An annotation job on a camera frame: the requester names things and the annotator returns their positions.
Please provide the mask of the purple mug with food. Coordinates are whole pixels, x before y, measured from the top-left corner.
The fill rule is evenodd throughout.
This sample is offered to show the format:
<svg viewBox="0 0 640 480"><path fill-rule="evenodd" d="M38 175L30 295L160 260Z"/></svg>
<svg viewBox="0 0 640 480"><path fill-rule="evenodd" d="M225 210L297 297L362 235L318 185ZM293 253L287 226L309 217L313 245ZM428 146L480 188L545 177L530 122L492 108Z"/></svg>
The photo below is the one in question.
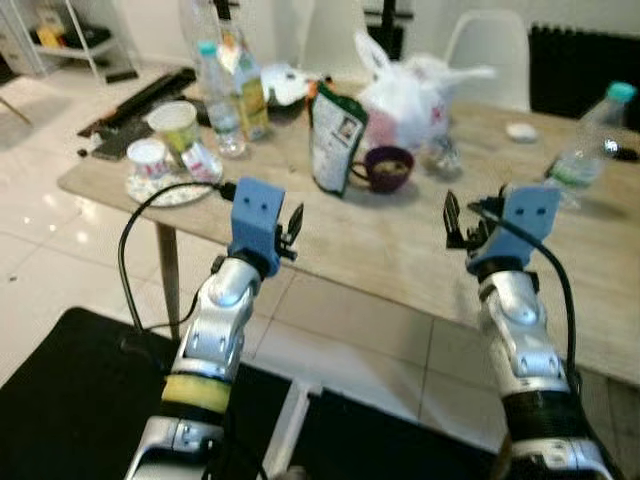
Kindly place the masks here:
<svg viewBox="0 0 640 480"><path fill-rule="evenodd" d="M389 195L408 182L413 165L413 155L406 148L378 146L370 148L362 159L352 163L349 172L365 180L371 192Z"/></svg>

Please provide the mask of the small clear glass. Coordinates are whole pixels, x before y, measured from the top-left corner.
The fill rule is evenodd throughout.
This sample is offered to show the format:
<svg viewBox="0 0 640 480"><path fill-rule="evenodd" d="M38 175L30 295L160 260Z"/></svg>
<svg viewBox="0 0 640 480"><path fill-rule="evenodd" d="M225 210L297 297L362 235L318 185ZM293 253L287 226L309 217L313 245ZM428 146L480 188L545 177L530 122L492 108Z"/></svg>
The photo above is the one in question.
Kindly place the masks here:
<svg viewBox="0 0 640 480"><path fill-rule="evenodd" d="M436 134L424 147L426 173L444 180L453 180L462 174L460 151L454 146L451 134Z"/></svg>

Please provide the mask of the light wooden dining table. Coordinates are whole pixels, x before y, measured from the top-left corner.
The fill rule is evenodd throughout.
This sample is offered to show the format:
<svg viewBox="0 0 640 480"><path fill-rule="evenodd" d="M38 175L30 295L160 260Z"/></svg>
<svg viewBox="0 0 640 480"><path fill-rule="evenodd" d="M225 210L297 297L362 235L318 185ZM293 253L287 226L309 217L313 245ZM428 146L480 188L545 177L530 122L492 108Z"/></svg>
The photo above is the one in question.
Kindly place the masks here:
<svg viewBox="0 0 640 480"><path fill-rule="evenodd" d="M452 189L463 202L502 186L541 178L571 120L457 102L452 140L463 170L453 180L413 175L394 195L351 186L346 195L317 188L305 120L275 128L268 142L230 160L225 178L255 177L282 187L285 209L305 205L294 268L398 305L458 323L470 320L476 283L465 255L445 248L443 204ZM534 125L535 143L509 140L506 124ZM579 365L639 383L640 170L612 163L580 207L556 215L547 247L570 275Z"/></svg>

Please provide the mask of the green white snack bag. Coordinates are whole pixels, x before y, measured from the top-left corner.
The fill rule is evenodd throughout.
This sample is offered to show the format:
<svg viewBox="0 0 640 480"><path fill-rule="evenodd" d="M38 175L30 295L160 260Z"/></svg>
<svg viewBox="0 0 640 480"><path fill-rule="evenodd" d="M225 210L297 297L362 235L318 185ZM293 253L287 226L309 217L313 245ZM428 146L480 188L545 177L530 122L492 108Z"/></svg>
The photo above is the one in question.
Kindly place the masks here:
<svg viewBox="0 0 640 480"><path fill-rule="evenodd" d="M369 123L360 101L315 84L310 104L311 177L321 192L342 197L358 146Z"/></svg>

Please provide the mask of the small white round dish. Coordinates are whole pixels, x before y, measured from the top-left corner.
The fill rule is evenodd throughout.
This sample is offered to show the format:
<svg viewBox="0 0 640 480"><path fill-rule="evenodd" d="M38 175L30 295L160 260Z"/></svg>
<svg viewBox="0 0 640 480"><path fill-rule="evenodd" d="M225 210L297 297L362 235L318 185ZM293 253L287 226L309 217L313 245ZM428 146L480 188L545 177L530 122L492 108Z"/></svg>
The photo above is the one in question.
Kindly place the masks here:
<svg viewBox="0 0 640 480"><path fill-rule="evenodd" d="M509 140L517 143L535 143L539 141L538 129L529 123L511 122L506 124L506 134Z"/></svg>

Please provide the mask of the red white small packet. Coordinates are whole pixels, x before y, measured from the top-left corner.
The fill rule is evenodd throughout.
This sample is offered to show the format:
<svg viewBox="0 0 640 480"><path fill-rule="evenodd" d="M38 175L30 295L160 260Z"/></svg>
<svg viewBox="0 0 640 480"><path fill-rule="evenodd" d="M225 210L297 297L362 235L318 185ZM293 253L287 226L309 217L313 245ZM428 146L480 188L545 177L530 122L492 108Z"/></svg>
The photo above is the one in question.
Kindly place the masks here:
<svg viewBox="0 0 640 480"><path fill-rule="evenodd" d="M189 177L197 182L218 183L223 175L223 165L219 156L206 148L204 143L195 142L180 154L180 160Z"/></svg>

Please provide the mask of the knotted white plastic bag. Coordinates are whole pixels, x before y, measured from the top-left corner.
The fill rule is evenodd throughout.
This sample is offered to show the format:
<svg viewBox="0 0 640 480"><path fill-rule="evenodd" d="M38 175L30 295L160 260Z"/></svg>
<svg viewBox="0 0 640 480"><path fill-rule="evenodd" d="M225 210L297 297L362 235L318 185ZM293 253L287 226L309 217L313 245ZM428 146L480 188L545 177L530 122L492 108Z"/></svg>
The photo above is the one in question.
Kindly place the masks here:
<svg viewBox="0 0 640 480"><path fill-rule="evenodd" d="M454 88L472 79L497 77L489 65L454 69L429 54L404 61L389 59L369 32L353 35L361 63L372 81L357 100L369 114L364 142L367 147L394 146L417 152L447 134Z"/></svg>

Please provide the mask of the green-label water bottle teal cap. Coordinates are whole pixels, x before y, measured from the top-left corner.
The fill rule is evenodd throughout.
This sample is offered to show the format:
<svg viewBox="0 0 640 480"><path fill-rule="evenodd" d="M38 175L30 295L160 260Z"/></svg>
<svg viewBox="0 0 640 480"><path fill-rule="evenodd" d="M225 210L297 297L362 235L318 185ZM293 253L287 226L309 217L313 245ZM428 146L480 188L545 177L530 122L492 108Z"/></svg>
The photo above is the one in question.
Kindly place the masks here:
<svg viewBox="0 0 640 480"><path fill-rule="evenodd" d="M579 209L580 198L603 173L605 160L617 154L620 145L611 131L625 123L626 106L636 93L630 83L609 84L603 99L581 116L570 141L556 155L544 183L561 189L563 209Z"/></svg>

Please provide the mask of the yellow-label drink bottle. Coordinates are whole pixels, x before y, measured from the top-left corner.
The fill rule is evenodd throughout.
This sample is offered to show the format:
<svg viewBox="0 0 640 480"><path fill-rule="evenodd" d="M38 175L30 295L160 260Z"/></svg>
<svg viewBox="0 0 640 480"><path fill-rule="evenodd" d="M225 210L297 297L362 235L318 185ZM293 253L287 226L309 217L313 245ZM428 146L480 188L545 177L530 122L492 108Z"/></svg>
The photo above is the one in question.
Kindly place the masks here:
<svg viewBox="0 0 640 480"><path fill-rule="evenodd" d="M219 61L232 81L233 104L242 131L250 141L268 136L268 101L262 88L261 68L243 32L229 20L220 23Z"/></svg>

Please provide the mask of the slim water bottle teal cap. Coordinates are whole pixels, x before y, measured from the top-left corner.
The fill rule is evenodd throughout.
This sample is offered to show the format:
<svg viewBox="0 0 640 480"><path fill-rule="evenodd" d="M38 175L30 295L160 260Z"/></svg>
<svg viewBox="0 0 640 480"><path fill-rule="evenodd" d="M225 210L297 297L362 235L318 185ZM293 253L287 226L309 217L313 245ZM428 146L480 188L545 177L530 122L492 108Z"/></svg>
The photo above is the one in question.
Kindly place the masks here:
<svg viewBox="0 0 640 480"><path fill-rule="evenodd" d="M204 105L219 154L224 157L246 154L247 140L234 100L232 79L218 59L218 46L211 41L198 41L197 50L200 56L200 81L201 90L204 91Z"/></svg>

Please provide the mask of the patterned white plate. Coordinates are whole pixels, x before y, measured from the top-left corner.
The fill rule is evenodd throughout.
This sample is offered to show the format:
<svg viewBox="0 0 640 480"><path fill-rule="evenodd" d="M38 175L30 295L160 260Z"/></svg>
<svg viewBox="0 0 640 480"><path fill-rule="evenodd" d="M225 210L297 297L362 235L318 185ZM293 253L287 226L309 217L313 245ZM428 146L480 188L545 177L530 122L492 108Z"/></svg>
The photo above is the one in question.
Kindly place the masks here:
<svg viewBox="0 0 640 480"><path fill-rule="evenodd" d="M165 173L159 177L147 177L138 173L129 173L125 177L125 192L138 204L142 204L148 197L155 195L161 188L175 186L178 183L196 182L196 180L206 180L206 182L221 182L223 180L223 169L212 170L207 177L195 178L189 173ZM209 195L209 187L186 186L170 189L165 195L160 196L152 202L152 207L175 207L192 204L202 197Z"/></svg>

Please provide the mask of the green yellow paper cup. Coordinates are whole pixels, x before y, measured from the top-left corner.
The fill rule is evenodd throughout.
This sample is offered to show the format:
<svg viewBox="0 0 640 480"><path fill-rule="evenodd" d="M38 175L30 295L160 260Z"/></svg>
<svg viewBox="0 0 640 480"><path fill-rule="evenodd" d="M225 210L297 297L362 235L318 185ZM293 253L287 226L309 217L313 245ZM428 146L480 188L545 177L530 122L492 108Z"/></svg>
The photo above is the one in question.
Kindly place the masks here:
<svg viewBox="0 0 640 480"><path fill-rule="evenodd" d="M177 100L164 102L143 116L179 164L188 163L187 156L201 141L197 123L198 110L192 102Z"/></svg>

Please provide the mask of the small red white cup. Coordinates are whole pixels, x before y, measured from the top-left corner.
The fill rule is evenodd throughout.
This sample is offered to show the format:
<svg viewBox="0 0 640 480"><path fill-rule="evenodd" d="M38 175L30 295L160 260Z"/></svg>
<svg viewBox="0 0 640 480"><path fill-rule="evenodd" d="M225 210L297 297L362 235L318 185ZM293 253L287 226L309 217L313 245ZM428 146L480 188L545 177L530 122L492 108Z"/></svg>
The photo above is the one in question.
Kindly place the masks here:
<svg viewBox="0 0 640 480"><path fill-rule="evenodd" d="M131 173L134 177L156 180L172 173L168 147L156 138L142 138L132 142L125 150L125 156L131 161Z"/></svg>

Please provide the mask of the small black phone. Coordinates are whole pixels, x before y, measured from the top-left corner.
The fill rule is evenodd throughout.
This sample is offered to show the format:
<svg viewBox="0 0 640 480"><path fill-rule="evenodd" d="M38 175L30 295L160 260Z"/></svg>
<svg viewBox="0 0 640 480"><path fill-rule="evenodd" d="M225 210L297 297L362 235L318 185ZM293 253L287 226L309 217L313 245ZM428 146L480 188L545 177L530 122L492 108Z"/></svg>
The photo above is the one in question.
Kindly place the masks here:
<svg viewBox="0 0 640 480"><path fill-rule="evenodd" d="M639 151L635 150L635 148L608 146L605 147L605 154L607 154L609 159L616 160L618 163L640 163Z"/></svg>

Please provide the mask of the white plastic chair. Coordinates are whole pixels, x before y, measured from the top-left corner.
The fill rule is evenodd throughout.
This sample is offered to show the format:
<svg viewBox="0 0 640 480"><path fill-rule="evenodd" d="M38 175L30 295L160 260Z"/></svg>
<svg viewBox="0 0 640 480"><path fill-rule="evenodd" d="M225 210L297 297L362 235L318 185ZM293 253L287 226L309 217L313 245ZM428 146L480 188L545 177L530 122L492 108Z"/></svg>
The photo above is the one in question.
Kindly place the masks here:
<svg viewBox="0 0 640 480"><path fill-rule="evenodd" d="M366 28L364 0L314 0L298 69L344 83L371 81L355 44L356 33Z"/></svg>
<svg viewBox="0 0 640 480"><path fill-rule="evenodd" d="M529 26L507 9L477 9L463 13L445 51L445 60L458 70L490 67L492 78L467 79L454 88L454 97L494 108L530 113Z"/></svg>

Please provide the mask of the white floor bar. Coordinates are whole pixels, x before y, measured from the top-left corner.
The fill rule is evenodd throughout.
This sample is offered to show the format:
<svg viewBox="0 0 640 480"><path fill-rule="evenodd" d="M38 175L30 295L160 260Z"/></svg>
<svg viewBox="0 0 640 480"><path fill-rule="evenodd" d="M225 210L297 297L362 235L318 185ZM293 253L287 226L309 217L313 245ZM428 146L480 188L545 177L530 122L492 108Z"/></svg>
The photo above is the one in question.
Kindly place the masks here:
<svg viewBox="0 0 640 480"><path fill-rule="evenodd" d="M291 458L300 438L311 399L320 396L323 387L314 381L293 380L285 393L282 408L271 431L268 448L262 456L262 467L270 479L283 475L291 466Z"/></svg>

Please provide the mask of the black radiator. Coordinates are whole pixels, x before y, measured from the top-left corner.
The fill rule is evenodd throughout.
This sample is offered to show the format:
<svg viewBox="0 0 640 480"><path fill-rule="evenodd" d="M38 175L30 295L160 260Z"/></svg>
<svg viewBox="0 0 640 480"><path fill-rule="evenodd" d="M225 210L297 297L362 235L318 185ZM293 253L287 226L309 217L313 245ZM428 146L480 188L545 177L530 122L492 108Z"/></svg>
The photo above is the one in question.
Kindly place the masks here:
<svg viewBox="0 0 640 480"><path fill-rule="evenodd" d="M527 42L535 113L579 119L611 84L640 86L640 38L635 35L534 26Z"/></svg>

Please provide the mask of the long black bars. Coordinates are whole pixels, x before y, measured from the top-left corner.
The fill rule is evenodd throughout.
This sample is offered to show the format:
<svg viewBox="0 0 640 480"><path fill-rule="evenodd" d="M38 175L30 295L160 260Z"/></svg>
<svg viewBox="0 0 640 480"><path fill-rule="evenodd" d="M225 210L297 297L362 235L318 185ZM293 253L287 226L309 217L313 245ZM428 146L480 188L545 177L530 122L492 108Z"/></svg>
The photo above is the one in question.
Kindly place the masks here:
<svg viewBox="0 0 640 480"><path fill-rule="evenodd" d="M172 70L157 78L78 132L78 136L87 138L90 145L77 148L76 155L104 161L122 160L129 145L154 132L146 124L145 116L163 102L186 100L183 91L195 82L196 72L189 67Z"/></svg>

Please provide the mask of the black upright pole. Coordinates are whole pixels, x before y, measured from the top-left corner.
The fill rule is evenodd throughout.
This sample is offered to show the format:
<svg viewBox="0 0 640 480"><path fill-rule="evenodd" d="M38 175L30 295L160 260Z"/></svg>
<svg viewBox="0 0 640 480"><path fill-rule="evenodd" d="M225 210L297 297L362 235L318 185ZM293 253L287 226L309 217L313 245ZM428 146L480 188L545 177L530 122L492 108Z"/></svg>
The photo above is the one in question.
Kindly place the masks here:
<svg viewBox="0 0 640 480"><path fill-rule="evenodd" d="M367 31L392 60L401 59L404 32L413 20L411 0L362 0Z"/></svg>

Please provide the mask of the large clear plastic bottle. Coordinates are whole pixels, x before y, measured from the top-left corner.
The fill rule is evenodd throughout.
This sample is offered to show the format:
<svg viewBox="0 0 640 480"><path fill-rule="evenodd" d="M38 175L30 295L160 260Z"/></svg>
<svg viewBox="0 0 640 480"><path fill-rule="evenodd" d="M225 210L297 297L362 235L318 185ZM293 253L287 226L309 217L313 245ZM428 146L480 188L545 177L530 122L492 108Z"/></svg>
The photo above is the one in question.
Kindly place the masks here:
<svg viewBox="0 0 640 480"><path fill-rule="evenodd" d="M180 28L189 52L200 56L202 44L218 44L221 38L219 0L179 0Z"/></svg>

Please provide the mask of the black floor mat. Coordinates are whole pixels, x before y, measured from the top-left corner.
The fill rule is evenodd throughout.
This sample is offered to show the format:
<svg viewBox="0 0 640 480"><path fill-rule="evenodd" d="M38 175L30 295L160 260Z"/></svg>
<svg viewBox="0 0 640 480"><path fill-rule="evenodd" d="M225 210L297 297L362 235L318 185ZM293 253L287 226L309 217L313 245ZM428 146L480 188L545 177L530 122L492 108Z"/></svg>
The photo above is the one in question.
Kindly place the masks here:
<svg viewBox="0 0 640 480"><path fill-rule="evenodd" d="M0 385L0 480L122 480L161 378L132 330L68 308ZM311 398L291 461L314 480L488 480L492 454L338 394Z"/></svg>

